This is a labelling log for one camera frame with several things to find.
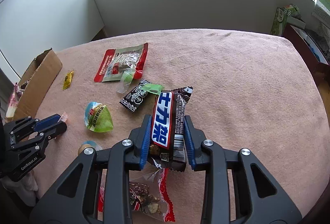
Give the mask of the pink candy packet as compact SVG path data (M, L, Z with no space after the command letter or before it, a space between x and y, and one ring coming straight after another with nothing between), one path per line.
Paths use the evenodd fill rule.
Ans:
M68 115L66 112L63 112L63 114L60 116L58 122L62 121L62 122L66 122L68 119Z

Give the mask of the large bread packet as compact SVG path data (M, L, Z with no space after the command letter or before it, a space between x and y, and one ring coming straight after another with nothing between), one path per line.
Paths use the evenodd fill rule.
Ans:
M23 95L25 88L26 88L26 82L21 86L19 86L18 83L15 83L11 97L9 99L6 118L13 118L15 114L15 110L18 107L19 100Z

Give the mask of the Snickers chocolate bar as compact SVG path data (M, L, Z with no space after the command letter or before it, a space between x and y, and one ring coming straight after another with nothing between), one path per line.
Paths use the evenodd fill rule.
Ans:
M186 169L184 116L192 93L193 88L187 86L162 91L155 99L148 162L158 168Z

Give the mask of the braised egg packet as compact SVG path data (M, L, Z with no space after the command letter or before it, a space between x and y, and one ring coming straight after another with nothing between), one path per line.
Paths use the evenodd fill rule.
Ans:
M78 149L78 154L81 154L82 152L84 152L84 150L86 148L94 148L94 150L96 151L100 151L102 150L103 148L96 142L94 141L91 141L91 140L88 140L88 141L85 141Z

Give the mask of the green jelly cup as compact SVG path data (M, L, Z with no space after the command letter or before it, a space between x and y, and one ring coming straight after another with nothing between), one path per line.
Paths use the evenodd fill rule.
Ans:
M84 114L84 123L88 130L95 133L112 131L114 124L108 107L99 102L90 102Z

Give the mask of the black white candy packet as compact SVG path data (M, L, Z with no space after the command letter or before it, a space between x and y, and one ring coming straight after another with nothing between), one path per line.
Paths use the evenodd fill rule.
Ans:
M136 87L120 100L119 104L129 111L135 112L149 95L148 91L143 90L143 86L147 84L150 84L150 82L141 80Z

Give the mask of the yellow candy packet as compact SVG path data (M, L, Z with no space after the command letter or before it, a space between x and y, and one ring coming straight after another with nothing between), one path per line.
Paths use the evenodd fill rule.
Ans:
M74 71L71 70L65 76L64 83L63 83L63 90L68 89L71 86L71 82L74 76Z

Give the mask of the green candy packet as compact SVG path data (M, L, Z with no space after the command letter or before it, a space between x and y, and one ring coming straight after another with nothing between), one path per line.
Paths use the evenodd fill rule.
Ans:
M141 89L153 95L160 95L160 93L164 90L164 86L161 84L148 83L144 84Z

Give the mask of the small green candy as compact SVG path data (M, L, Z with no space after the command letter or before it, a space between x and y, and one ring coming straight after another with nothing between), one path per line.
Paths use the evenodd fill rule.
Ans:
M123 72L117 93L123 94L128 90L131 82L133 81L134 74L135 71L133 69L127 69Z

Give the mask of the red white snack pouch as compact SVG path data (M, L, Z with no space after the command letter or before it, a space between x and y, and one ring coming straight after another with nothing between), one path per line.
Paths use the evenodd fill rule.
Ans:
M133 79L141 79L147 54L148 43L135 47L108 49L94 76L94 82L119 81L127 70L133 71Z

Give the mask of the brown cardboard box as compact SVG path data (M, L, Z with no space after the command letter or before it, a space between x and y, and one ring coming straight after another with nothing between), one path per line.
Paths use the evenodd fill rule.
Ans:
M48 49L34 58L24 72L19 86L26 82L26 88L21 96L13 118L6 118L10 122L27 116L35 117L51 84L63 67L58 56L52 49Z

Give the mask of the pink table cloth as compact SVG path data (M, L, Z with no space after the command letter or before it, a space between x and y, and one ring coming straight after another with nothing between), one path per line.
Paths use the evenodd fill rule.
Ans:
M329 125L313 77L290 41L265 34L165 30L94 41L57 52L63 67L39 107L38 118L68 115L67 131L50 142L34 170L42 196L87 140L109 148L150 114L149 96L136 112L119 104L118 82L96 83L106 50L148 43L143 77L165 89L191 86L185 112L196 128L224 148L249 148L306 215L329 181ZM63 90L71 70L71 86ZM86 128L90 102L105 104L114 128Z

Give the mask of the white cabinet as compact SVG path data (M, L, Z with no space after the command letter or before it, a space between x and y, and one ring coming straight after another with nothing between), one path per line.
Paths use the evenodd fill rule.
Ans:
M1 71L15 83L44 50L88 43L103 27L94 0L1 0Z

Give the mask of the dark red storage box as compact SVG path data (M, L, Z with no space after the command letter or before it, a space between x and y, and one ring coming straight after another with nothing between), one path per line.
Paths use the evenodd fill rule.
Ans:
M316 85L329 82L329 61L316 42L302 29L287 24L283 37L289 40L304 60Z

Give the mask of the green white carton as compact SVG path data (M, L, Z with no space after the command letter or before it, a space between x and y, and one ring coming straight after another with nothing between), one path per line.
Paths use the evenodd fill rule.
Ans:
M276 9L270 34L282 36L289 17L296 19L301 18L300 10L296 5L289 4L284 7L278 7Z

